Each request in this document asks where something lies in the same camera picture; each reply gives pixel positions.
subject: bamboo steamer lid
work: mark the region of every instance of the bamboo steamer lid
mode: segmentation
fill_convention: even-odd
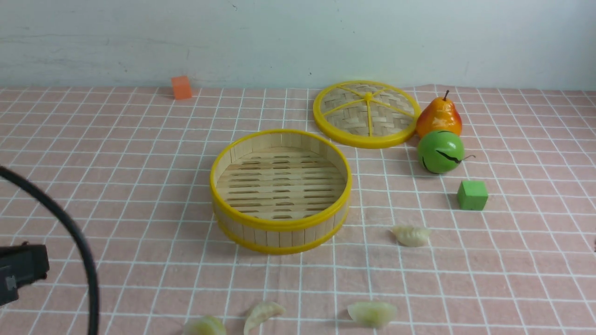
[[[399,88],[355,80],[325,88],[313,105],[315,122],[331,139],[352,147],[389,148],[415,132],[420,106]]]

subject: grid pattern tablecloth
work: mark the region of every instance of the grid pattern tablecloth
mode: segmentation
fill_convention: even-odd
[[[263,256],[213,224],[215,156],[254,131],[320,134],[314,89],[0,88],[0,163],[77,220],[100,274],[102,333],[174,335],[197,315],[240,334],[246,310],[287,313],[254,334],[374,334],[346,306],[383,299],[398,317],[376,334],[596,334],[596,92],[406,89],[424,108],[450,89],[475,159],[444,176],[417,139],[385,150],[339,145],[355,177],[346,224],[301,255]],[[457,209],[461,180],[486,182],[482,212]],[[398,247],[395,223],[433,229]],[[1,310],[3,334],[85,334],[86,285],[63,227],[0,182],[0,244],[45,243],[49,278]]]

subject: green apple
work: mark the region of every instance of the green apple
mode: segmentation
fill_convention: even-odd
[[[433,131],[418,143],[418,161],[432,173],[445,173],[464,160],[464,144],[450,131]]]

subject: toy fruit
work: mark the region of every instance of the toy fruit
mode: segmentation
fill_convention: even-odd
[[[436,130],[446,130],[455,135],[461,135],[461,117],[453,101],[447,99],[448,94],[449,90],[444,97],[434,99],[418,117],[416,133],[420,138]]]
[[[418,161],[429,172],[449,172],[457,168],[463,160],[464,144],[453,132],[432,131],[418,143]]]

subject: black cable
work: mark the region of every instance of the black cable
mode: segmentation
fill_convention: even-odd
[[[91,248],[89,247],[89,244],[87,244],[83,232],[60,205],[27,179],[3,166],[0,166],[0,176],[37,199],[37,201],[62,222],[66,230],[68,230],[72,236],[74,243],[77,248],[79,248],[80,256],[83,259],[83,266],[85,267],[85,273],[87,274],[87,284],[89,285],[89,327],[87,334],[97,335],[99,333],[100,325],[100,288]]]

